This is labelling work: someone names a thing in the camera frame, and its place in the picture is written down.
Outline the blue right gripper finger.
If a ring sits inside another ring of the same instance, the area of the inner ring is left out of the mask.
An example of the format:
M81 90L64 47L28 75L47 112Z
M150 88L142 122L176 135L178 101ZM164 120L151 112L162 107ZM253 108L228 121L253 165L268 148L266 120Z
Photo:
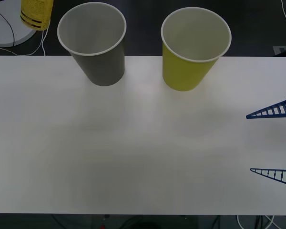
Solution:
M286 169L250 168L250 171L286 185Z
M286 100L255 111L246 116L246 119L286 118Z

